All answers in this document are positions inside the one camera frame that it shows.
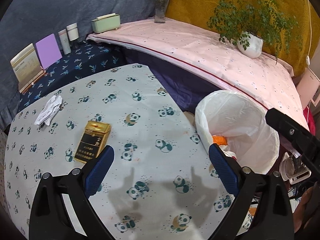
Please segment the large orange plastic bag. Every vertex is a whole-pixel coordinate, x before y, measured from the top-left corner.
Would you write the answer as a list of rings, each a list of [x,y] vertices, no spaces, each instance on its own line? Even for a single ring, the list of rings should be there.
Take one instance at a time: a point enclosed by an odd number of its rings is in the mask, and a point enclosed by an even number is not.
[[[212,140],[214,144],[217,144],[219,146],[226,146],[228,145],[228,141],[226,137],[220,136],[220,135],[213,135]]]

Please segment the gold black cigarette box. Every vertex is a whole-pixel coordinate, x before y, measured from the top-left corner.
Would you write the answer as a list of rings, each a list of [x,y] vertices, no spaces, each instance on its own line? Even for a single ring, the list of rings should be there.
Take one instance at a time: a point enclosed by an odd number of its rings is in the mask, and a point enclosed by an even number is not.
[[[97,158],[106,146],[111,125],[104,122],[88,121],[84,129],[74,159],[86,163]]]

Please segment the white receipt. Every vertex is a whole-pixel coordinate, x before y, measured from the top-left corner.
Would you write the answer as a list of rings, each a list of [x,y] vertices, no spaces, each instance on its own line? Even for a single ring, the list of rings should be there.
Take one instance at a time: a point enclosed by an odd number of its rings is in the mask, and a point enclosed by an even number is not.
[[[53,117],[58,113],[60,106],[62,105],[62,96],[53,95],[46,103],[44,109],[40,112],[36,118],[34,125],[41,126],[45,124],[49,126]]]

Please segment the white tissue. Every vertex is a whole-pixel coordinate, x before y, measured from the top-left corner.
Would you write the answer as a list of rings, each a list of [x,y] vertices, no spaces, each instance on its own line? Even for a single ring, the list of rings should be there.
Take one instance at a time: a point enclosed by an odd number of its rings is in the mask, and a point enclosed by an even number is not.
[[[231,149],[228,145],[220,145],[220,149],[227,157],[230,157],[230,158],[233,158],[234,160],[237,160],[236,154],[233,151],[231,151]]]

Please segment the white lined trash bin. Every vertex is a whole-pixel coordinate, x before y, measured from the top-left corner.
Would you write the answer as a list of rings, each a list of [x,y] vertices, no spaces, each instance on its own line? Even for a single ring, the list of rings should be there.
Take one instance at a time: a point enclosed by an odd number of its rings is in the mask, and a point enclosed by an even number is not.
[[[212,136],[227,139],[240,166],[267,174],[279,156],[278,133],[268,126],[266,110],[238,92],[215,91],[203,98],[195,109],[197,133],[206,150]]]

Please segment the panda print tablecloth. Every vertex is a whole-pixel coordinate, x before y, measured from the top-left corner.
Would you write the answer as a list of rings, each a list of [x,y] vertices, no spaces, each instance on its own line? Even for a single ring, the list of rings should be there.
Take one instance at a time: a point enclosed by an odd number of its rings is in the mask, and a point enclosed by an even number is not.
[[[196,129],[151,70],[128,64],[54,92],[63,99],[49,126],[35,120],[48,96],[11,124],[5,195],[13,223],[29,232],[41,176],[68,174],[89,121],[111,125],[114,162],[89,200],[116,239],[207,239],[234,200],[210,163]]]

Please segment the navy leaf print cloth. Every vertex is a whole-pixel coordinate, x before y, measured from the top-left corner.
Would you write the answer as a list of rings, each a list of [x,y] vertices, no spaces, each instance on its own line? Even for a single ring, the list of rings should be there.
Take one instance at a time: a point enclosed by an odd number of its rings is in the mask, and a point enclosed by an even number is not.
[[[107,43],[84,42],[48,67],[44,76],[20,96],[18,111],[69,83],[125,64],[124,48]]]

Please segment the open book on stand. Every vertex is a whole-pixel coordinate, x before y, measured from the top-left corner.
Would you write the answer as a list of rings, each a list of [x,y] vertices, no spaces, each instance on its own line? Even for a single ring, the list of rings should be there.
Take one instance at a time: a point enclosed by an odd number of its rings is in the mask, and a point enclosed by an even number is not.
[[[32,43],[14,56],[10,64],[18,79],[18,90],[21,94],[45,74]]]

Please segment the purple notebook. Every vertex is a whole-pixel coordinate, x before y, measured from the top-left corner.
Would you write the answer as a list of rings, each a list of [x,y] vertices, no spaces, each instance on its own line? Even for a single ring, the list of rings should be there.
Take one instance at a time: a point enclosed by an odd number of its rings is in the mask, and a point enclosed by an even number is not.
[[[54,34],[50,34],[35,43],[35,48],[44,70],[62,58]]]

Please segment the white cosmetic tube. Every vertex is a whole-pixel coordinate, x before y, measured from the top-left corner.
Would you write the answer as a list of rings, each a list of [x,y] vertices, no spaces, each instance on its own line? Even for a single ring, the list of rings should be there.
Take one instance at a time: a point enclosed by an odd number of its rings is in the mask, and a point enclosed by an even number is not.
[[[62,46],[62,49],[63,49],[63,53],[65,55],[69,54],[71,52],[71,47],[70,47],[70,44],[69,44],[69,39],[68,39],[68,35],[67,35],[66,29],[63,29],[63,30],[59,31],[58,35],[59,35],[59,39],[60,39],[61,46]]]

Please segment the potted green plant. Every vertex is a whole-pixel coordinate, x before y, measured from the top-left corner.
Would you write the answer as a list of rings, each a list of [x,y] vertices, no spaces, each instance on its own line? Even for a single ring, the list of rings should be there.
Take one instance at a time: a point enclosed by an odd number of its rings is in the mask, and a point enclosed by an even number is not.
[[[303,48],[299,23],[294,14],[281,8],[283,0],[218,0],[207,27],[216,30],[223,43],[248,49],[250,38],[258,37],[278,56],[292,44]]]

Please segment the white cosmetic jar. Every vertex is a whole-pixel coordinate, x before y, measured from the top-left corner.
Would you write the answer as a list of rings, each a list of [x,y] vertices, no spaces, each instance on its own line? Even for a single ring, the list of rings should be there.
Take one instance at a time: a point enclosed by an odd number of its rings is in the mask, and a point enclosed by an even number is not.
[[[76,50],[79,48],[79,32],[77,23],[70,24],[66,27],[71,48]]]

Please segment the green tissue box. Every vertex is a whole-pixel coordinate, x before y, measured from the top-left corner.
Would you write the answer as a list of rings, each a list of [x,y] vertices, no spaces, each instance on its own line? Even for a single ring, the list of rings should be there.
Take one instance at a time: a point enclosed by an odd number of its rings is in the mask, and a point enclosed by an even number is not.
[[[95,33],[103,33],[120,27],[120,15],[116,13],[99,16],[91,20],[92,29]]]

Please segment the yellow blanket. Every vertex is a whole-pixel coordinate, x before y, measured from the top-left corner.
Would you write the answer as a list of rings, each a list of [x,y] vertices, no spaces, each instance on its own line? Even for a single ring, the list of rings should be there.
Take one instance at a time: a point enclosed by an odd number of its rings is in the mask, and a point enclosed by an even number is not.
[[[319,41],[319,16],[309,0],[171,0],[166,16],[219,33],[235,44],[244,32],[263,51],[289,63],[298,77]]]

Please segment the blue grey blanket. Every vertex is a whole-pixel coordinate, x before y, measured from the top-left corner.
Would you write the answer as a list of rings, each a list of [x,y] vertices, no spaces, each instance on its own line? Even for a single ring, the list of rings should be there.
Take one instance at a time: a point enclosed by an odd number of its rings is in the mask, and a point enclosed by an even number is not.
[[[77,23],[80,38],[91,33],[91,21],[118,13],[121,22],[154,15],[154,0],[12,0],[1,12],[1,129],[12,122],[20,99],[10,60],[30,43]]]

